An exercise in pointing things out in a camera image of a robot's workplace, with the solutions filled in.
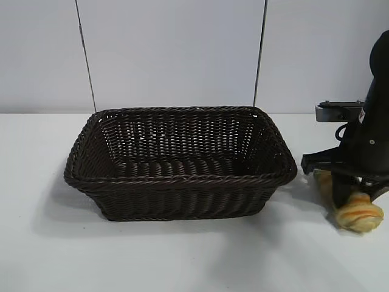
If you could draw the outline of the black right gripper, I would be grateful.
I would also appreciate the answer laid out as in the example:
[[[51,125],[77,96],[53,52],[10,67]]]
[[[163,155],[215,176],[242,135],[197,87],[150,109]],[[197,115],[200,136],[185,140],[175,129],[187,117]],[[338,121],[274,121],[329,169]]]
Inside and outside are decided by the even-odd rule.
[[[304,174],[328,171],[332,200],[339,209],[350,191],[370,195],[373,202],[388,192],[388,88],[371,88],[364,102],[321,102],[315,109],[318,122],[340,122],[335,137],[339,146],[305,154]]]

